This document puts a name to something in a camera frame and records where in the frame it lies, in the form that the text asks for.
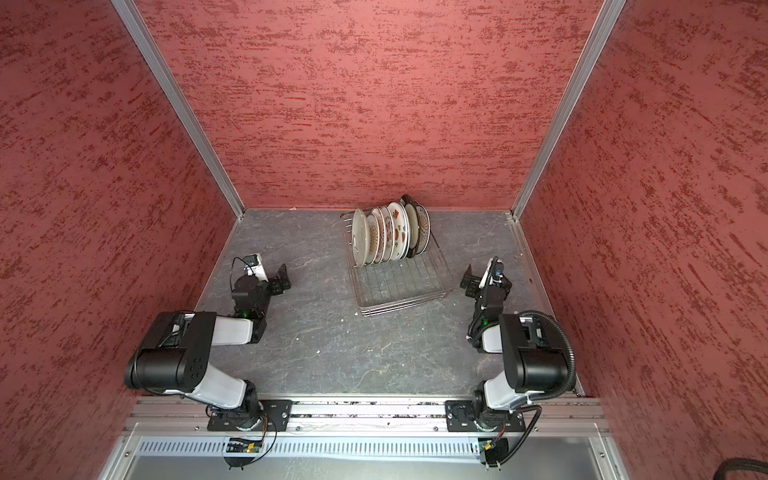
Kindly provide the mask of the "watermelon blue rim plate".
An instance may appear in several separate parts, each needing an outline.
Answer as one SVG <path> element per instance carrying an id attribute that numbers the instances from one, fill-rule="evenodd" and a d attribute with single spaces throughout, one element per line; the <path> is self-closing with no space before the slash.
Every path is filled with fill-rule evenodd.
<path id="1" fill-rule="evenodd" d="M 409 250 L 409 220 L 404 206 L 399 202 L 391 202 L 387 208 L 392 219 L 394 235 L 391 259 L 400 260 L 407 256 Z"/>

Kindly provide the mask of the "large plain white plate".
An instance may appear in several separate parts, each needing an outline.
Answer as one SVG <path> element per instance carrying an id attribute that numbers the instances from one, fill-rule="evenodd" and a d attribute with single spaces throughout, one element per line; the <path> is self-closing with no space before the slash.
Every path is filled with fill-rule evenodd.
<path id="1" fill-rule="evenodd" d="M 354 211 L 351 233 L 354 265 L 356 268 L 361 268 L 366 264 L 370 245 L 367 216 L 361 209 Z"/>

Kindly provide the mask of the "black striped rim plate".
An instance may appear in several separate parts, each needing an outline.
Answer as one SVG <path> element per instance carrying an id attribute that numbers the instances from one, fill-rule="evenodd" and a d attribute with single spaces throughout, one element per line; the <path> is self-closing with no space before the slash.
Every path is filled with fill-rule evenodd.
<path id="1" fill-rule="evenodd" d="M 416 256 L 417 245 L 420 235 L 420 227 L 418 223 L 418 214 L 416 210 L 416 202 L 413 198 L 405 194 L 401 197 L 401 204 L 406 211 L 406 218 L 408 221 L 408 250 L 407 257 L 413 258 Z"/>

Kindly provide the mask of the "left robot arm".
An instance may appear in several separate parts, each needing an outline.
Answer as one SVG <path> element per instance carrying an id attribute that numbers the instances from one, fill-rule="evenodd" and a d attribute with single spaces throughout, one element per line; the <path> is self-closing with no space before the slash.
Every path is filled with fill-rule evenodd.
<path id="1" fill-rule="evenodd" d="M 180 396 L 206 406 L 210 431 L 269 429 L 270 415 L 253 382 L 233 377 L 210 363 L 217 346 L 259 343 L 273 297 L 291 288 L 282 264 L 269 277 L 258 254 L 237 259 L 244 274 L 230 283 L 234 314 L 178 310 L 162 312 L 128 361 L 124 384 L 153 396 Z"/>

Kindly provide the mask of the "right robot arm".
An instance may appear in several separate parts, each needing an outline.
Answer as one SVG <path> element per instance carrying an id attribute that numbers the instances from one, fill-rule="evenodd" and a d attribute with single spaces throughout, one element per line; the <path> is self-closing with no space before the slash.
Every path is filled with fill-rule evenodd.
<path id="1" fill-rule="evenodd" d="M 503 363 L 501 373 L 473 392 L 473 422 L 481 431 L 496 431 L 526 407 L 557 398 L 576 384 L 575 351 L 564 329 L 538 310 L 506 313 L 511 287 L 496 257 L 483 274 L 467 268 L 460 281 L 474 301 L 468 343 L 481 353 L 501 356 Z"/>

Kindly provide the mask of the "back orange sunburst plate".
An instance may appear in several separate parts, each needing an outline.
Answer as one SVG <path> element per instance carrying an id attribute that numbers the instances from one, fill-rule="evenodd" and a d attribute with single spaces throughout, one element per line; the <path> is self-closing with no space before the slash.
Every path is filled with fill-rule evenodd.
<path id="1" fill-rule="evenodd" d="M 416 254 L 420 255 L 426 250 L 429 244 L 431 222 L 428 211 L 421 204 L 416 206 L 416 212 L 419 225 L 419 239 L 416 246 Z"/>

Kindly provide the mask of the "orange sunburst plate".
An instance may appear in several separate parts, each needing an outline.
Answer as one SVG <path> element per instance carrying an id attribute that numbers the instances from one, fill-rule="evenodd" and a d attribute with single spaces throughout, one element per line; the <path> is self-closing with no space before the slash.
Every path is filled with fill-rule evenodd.
<path id="1" fill-rule="evenodd" d="M 419 225 L 419 239 L 416 246 L 416 254 L 420 255 L 426 250 L 429 244 L 431 222 L 428 211 L 421 204 L 416 206 L 416 212 Z"/>
<path id="2" fill-rule="evenodd" d="M 374 256 L 374 263 L 379 264 L 384 260 L 384 256 L 387 251 L 388 238 L 386 227 L 386 214 L 388 211 L 385 207 L 376 207 L 372 211 L 374 218 L 377 221 L 378 226 L 378 246 L 376 254 Z"/>
<path id="3" fill-rule="evenodd" d="M 379 248 L 379 225 L 378 220 L 374 214 L 369 214 L 366 217 L 368 231 L 369 231 L 369 246 L 366 255 L 366 265 L 374 264 L 376 262 L 376 255 Z"/>

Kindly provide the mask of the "red character plate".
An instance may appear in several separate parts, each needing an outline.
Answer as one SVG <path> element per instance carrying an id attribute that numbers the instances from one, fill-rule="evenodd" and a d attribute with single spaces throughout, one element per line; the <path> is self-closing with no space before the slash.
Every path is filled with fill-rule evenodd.
<path id="1" fill-rule="evenodd" d="M 394 232 L 393 217 L 392 217 L 391 211 L 387 206 L 382 206 L 379 208 L 379 210 L 383 218 L 384 238 L 385 238 L 385 246 L 383 250 L 382 261 L 387 262 L 392 258 L 392 253 L 394 250 L 395 232 Z"/>

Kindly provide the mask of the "left connector board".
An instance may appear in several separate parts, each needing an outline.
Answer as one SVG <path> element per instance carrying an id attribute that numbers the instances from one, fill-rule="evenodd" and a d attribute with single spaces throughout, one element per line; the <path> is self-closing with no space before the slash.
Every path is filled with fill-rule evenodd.
<path id="1" fill-rule="evenodd" d="M 230 437 L 226 444 L 225 453 L 229 455 L 256 455 L 261 453 L 263 444 L 263 440 Z"/>

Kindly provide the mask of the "connector board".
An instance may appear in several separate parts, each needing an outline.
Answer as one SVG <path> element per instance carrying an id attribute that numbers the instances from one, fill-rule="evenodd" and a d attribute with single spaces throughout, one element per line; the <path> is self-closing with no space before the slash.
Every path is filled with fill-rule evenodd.
<path id="1" fill-rule="evenodd" d="M 229 455 L 256 455 L 261 453 L 263 444 L 263 440 L 230 437 L 226 444 L 225 453 Z"/>
<path id="2" fill-rule="evenodd" d="M 478 449 L 480 462 L 490 467 L 496 467 L 504 463 L 510 451 L 507 438 L 498 440 L 480 439 Z"/>

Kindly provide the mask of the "right connector board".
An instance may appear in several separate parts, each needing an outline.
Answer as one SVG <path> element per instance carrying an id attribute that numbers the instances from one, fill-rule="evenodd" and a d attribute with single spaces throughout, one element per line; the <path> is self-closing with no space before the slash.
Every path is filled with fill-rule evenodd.
<path id="1" fill-rule="evenodd" d="M 478 449 L 480 462 L 490 467 L 496 467 L 504 463 L 510 451 L 507 438 L 498 440 L 480 439 Z"/>

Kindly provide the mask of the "right corner aluminium profile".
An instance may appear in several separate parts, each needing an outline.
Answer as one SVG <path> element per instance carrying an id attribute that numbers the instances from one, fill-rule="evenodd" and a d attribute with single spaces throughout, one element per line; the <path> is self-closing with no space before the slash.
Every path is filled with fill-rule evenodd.
<path id="1" fill-rule="evenodd" d="M 511 209 L 511 218 L 513 221 L 521 221 L 536 186 L 546 170 L 558 141 L 578 104 L 582 92 L 625 5 L 625 0 L 605 0 L 602 3 L 562 98 L 559 101 L 550 126 L 547 129 L 531 169 Z"/>

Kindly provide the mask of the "corner aluminium profile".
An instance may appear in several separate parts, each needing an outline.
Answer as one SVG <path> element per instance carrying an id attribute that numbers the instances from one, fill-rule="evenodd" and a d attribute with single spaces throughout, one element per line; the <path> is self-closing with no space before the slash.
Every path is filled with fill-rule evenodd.
<path id="1" fill-rule="evenodd" d="M 191 105 L 176 81 L 171 68 L 153 39 L 136 3 L 129 0 L 112 0 L 120 20 L 138 47 L 145 63 L 160 85 L 189 138 L 203 159 L 220 192 L 223 194 L 237 220 L 241 220 L 246 207 L 219 156 L 208 139 Z"/>
<path id="2" fill-rule="evenodd" d="M 562 98 L 559 101 L 550 126 L 547 129 L 531 169 L 511 209 L 511 218 L 513 221 L 521 221 L 536 186 L 546 170 L 558 141 L 578 104 L 582 92 L 625 5 L 625 0 L 605 0 L 602 3 Z"/>

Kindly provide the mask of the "left corner aluminium profile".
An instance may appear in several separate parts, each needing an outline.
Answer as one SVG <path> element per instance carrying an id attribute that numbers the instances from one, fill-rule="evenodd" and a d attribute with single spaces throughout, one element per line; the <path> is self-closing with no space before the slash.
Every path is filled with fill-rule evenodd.
<path id="1" fill-rule="evenodd" d="M 176 81 L 171 68 L 153 39 L 136 3 L 129 0 L 112 0 L 120 20 L 138 47 L 145 63 L 160 85 L 189 138 L 203 159 L 220 192 L 223 194 L 237 220 L 241 220 L 246 207 L 219 156 L 208 139 L 191 105 Z"/>

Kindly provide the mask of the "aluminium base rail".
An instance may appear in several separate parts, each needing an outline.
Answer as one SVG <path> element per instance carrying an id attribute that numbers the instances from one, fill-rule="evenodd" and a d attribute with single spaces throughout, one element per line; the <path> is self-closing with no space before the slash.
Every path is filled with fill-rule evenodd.
<path id="1" fill-rule="evenodd" d="M 286 429 L 281 432 L 210 431 L 205 406 L 173 397 L 142 397 L 100 476 L 125 479 L 139 459 L 150 456 L 251 461 L 317 457 L 477 465 L 480 439 L 507 438 L 513 446 L 524 433 L 530 440 L 583 440 L 588 463 L 595 467 L 598 478 L 629 476 L 597 398 L 567 395 L 547 401 L 539 417 L 524 413 L 523 431 L 503 434 L 448 430 L 445 403 L 468 398 L 309 395 L 263 402 L 269 400 L 292 402 Z M 230 437 L 263 440 L 261 453 L 226 454 Z"/>

